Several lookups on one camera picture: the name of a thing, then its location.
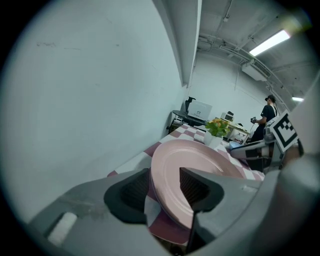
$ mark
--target qr code tag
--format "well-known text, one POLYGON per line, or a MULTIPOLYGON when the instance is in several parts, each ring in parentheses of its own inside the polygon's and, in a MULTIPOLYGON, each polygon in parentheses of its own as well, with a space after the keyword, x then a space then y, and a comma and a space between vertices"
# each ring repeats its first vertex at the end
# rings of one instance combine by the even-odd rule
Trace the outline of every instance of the qr code tag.
POLYGON ((282 151, 286 151, 298 139, 293 125, 288 119, 289 112, 285 110, 281 116, 270 126, 270 130, 276 138, 282 151))

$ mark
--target air conditioner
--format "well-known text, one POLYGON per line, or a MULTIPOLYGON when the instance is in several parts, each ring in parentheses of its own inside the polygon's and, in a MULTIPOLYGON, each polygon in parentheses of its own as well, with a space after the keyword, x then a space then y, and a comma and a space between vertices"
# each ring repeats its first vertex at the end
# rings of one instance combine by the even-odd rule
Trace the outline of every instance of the air conditioner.
POLYGON ((271 73, 255 59, 243 64, 242 71, 256 81, 267 81, 271 76, 271 73))

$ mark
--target man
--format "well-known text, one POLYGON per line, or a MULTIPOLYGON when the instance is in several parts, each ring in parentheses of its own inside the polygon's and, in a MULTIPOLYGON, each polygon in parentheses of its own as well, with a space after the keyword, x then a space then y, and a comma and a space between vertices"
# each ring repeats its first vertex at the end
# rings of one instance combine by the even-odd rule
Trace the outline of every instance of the man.
POLYGON ((266 123, 269 122, 272 118, 275 118, 278 115, 278 111, 274 107, 274 103, 276 99, 273 95, 269 95, 265 98, 267 105, 264 106, 260 120, 253 120, 253 124, 259 124, 258 128, 255 130, 251 142, 257 142, 264 139, 264 128, 266 127, 266 123))

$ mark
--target ceiling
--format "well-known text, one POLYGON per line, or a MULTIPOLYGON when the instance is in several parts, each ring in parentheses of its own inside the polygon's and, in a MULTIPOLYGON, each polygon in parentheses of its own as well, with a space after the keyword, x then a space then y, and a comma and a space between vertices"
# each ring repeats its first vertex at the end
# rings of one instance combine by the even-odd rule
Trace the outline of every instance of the ceiling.
POLYGON ((268 84, 292 110, 297 103, 291 97, 303 97, 320 68, 318 56, 303 33, 310 25, 302 10, 289 13, 271 0, 202 0, 198 51, 239 64, 241 59, 230 51, 252 59, 249 51, 286 30, 291 35, 288 40, 256 58, 273 72, 268 84))

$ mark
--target ceiling light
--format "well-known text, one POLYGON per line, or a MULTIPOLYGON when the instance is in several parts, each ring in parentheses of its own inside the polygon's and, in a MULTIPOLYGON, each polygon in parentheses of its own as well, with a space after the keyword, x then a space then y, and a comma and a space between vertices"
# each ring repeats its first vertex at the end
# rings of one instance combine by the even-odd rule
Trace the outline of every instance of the ceiling light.
POLYGON ((284 30, 281 30, 279 33, 276 33, 275 35, 273 35, 263 43, 259 44, 256 48, 251 50, 250 54, 252 54, 253 56, 257 56, 258 54, 264 52, 265 50, 268 50, 272 46, 275 46, 289 38, 290 36, 288 35, 288 33, 284 30))
POLYGON ((303 98, 299 98, 299 97, 292 97, 292 99, 296 102, 303 102, 304 99, 303 98))

